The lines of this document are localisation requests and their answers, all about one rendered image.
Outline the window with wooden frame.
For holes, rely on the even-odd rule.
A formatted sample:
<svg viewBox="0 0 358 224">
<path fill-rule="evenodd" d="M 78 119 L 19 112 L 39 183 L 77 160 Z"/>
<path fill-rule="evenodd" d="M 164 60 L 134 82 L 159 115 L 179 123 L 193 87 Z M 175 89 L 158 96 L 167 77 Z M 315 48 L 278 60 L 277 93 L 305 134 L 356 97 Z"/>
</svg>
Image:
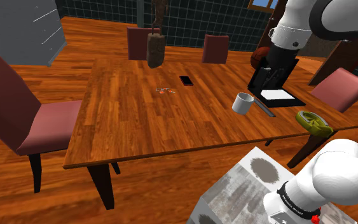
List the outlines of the window with wooden frame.
<svg viewBox="0 0 358 224">
<path fill-rule="evenodd" d="M 248 9 L 272 13 L 279 0 L 249 0 Z"/>
</svg>

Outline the grey patterned robot stand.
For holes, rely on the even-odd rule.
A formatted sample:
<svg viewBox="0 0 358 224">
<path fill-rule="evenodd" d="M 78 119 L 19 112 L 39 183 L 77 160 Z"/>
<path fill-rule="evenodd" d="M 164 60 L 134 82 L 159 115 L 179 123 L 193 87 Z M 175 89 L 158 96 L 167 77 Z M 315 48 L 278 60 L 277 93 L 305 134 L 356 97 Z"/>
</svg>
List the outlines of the grey patterned robot stand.
<svg viewBox="0 0 358 224">
<path fill-rule="evenodd" d="M 199 198 L 186 224 L 270 224 L 263 199 L 293 177 L 254 147 Z"/>
</svg>

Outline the orange basketball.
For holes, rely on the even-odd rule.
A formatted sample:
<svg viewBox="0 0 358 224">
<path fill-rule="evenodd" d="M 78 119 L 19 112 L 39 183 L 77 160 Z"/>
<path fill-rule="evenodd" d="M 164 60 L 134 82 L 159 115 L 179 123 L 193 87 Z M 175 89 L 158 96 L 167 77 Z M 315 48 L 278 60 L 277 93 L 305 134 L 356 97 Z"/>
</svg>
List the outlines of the orange basketball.
<svg viewBox="0 0 358 224">
<path fill-rule="evenodd" d="M 268 52 L 270 51 L 270 47 L 264 46 L 260 47 L 257 50 L 255 50 L 251 55 L 251 66 L 256 69 L 258 67 L 258 64 L 260 63 L 261 59 L 263 57 L 266 57 L 268 55 Z"/>
</svg>

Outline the large dark red chair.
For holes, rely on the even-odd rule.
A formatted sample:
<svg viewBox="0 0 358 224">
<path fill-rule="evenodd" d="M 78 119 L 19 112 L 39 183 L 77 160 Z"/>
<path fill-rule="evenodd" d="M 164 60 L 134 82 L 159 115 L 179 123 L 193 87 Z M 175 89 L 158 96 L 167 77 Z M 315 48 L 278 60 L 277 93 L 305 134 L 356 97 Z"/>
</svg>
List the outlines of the large dark red chair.
<svg viewBox="0 0 358 224">
<path fill-rule="evenodd" d="M 41 189 L 41 154 L 69 146 L 80 101 L 42 104 L 0 57 L 0 140 L 29 158 L 34 192 Z"/>
</svg>

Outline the wooden dining table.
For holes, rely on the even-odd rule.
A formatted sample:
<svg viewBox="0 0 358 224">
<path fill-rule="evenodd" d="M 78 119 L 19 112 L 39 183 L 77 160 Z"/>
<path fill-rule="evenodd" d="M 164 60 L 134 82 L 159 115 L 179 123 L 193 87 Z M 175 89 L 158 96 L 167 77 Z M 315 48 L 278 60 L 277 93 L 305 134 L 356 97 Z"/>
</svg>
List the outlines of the wooden dining table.
<svg viewBox="0 0 358 224">
<path fill-rule="evenodd" d="M 112 209 L 111 163 L 306 135 L 296 107 L 275 108 L 275 117 L 257 106 L 232 110 L 251 74 L 248 64 L 166 61 L 151 69 L 141 60 L 97 59 L 63 167 L 86 167 Z"/>
</svg>

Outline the white mug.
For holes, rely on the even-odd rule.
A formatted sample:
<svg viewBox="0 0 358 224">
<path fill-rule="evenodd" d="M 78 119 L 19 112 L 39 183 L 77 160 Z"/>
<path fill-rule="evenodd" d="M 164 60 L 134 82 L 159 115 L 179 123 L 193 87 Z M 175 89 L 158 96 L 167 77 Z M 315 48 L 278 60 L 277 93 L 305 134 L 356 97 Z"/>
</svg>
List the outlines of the white mug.
<svg viewBox="0 0 358 224">
<path fill-rule="evenodd" d="M 253 102 L 253 96 L 245 92 L 240 92 L 236 96 L 236 99 L 232 105 L 232 110 L 240 115 L 245 115 L 252 106 Z"/>
</svg>

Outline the grey cabinet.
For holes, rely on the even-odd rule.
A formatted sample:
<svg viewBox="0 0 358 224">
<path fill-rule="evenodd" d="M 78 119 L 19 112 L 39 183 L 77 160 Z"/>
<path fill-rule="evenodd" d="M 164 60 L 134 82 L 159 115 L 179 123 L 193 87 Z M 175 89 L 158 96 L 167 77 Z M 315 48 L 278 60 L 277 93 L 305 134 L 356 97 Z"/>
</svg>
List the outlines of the grey cabinet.
<svg viewBox="0 0 358 224">
<path fill-rule="evenodd" d="M 0 0 L 0 56 L 50 66 L 67 45 L 55 0 Z"/>
</svg>

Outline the yellow green round holder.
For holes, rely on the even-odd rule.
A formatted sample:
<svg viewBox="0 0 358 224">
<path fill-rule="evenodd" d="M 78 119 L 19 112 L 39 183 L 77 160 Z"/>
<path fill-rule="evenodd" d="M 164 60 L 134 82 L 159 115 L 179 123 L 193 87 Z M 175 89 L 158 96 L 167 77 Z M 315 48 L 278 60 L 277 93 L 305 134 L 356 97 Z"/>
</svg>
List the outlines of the yellow green round holder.
<svg viewBox="0 0 358 224">
<path fill-rule="evenodd" d="M 333 133 L 333 129 L 328 123 L 316 113 L 299 111 L 295 119 L 313 136 L 329 137 Z"/>
</svg>

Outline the grey pen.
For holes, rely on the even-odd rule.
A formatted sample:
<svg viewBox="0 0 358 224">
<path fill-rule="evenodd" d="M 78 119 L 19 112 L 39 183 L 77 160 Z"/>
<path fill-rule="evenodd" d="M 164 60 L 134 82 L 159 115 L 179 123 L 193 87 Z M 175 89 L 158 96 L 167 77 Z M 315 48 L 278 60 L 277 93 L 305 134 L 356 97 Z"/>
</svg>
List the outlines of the grey pen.
<svg viewBox="0 0 358 224">
<path fill-rule="evenodd" d="M 257 98 L 254 99 L 254 102 L 270 117 L 275 117 L 275 114 L 273 114 L 261 101 L 259 101 Z"/>
</svg>

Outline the dark brown wooden furniture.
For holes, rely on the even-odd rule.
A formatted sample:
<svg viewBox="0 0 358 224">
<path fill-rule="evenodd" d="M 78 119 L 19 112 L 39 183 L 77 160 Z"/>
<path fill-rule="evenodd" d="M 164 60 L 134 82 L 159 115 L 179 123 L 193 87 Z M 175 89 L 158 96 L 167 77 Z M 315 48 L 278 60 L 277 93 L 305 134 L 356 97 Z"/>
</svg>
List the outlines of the dark brown wooden furniture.
<svg viewBox="0 0 358 224">
<path fill-rule="evenodd" d="M 318 85 L 340 67 L 352 72 L 357 66 L 358 39 L 354 39 L 351 42 L 340 41 L 308 82 L 308 85 Z"/>
</svg>

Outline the pink red chair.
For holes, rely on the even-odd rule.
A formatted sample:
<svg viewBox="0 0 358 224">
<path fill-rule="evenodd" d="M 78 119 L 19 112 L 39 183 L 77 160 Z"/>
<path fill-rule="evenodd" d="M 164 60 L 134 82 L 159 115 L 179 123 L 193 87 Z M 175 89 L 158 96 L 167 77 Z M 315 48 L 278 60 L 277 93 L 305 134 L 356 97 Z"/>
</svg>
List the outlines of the pink red chair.
<svg viewBox="0 0 358 224">
<path fill-rule="evenodd" d="M 311 91 L 311 94 L 337 111 L 344 113 L 358 101 L 358 76 L 342 67 L 338 68 L 326 79 L 320 82 Z M 301 161 L 336 133 L 337 130 L 333 131 L 327 137 L 319 137 L 311 134 L 307 143 L 288 162 L 288 168 L 292 169 L 296 167 Z"/>
</svg>

